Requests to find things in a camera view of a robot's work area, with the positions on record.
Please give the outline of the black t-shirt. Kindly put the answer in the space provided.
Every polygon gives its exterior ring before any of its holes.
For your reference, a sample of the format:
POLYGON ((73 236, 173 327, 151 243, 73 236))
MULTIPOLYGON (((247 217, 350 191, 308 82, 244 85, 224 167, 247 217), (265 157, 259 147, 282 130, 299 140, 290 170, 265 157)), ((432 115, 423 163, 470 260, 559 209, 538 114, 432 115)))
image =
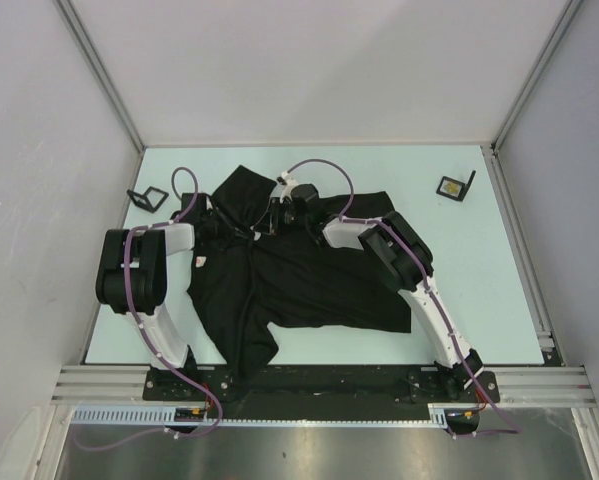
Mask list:
MULTIPOLYGON (((257 221, 274 188, 273 180, 240 166, 211 194, 261 201, 257 221)), ((303 229, 276 236, 253 233, 257 292, 267 312, 267 328, 411 332, 410 307, 380 284, 363 252, 319 246, 303 229)))

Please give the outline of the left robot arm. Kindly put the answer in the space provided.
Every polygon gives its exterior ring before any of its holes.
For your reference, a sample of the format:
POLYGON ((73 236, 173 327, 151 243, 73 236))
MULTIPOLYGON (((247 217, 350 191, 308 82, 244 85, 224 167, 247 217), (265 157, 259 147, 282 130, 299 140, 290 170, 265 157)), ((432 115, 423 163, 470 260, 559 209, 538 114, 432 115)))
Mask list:
POLYGON ((105 234, 97 299, 137 329, 153 366, 169 370, 164 385, 178 399, 198 392, 200 376, 187 367, 191 348, 165 306, 170 256, 192 252, 187 294, 234 376, 252 376, 278 351, 257 292, 251 227, 261 213, 254 197, 187 194, 168 222, 105 234))

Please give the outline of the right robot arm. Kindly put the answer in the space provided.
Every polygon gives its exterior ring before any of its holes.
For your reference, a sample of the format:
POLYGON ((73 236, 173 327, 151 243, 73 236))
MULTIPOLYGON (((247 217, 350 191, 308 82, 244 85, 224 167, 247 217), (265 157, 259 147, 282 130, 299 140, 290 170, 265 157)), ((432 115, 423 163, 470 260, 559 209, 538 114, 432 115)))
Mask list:
POLYGON ((442 393, 452 401, 465 400, 475 391, 484 364, 446 309, 432 251, 400 213, 362 217, 351 212, 354 201, 350 194, 340 211, 328 210, 314 185, 288 180, 252 230, 284 235, 303 229, 319 246, 363 252, 379 282, 403 298, 418 320, 442 372, 442 393))

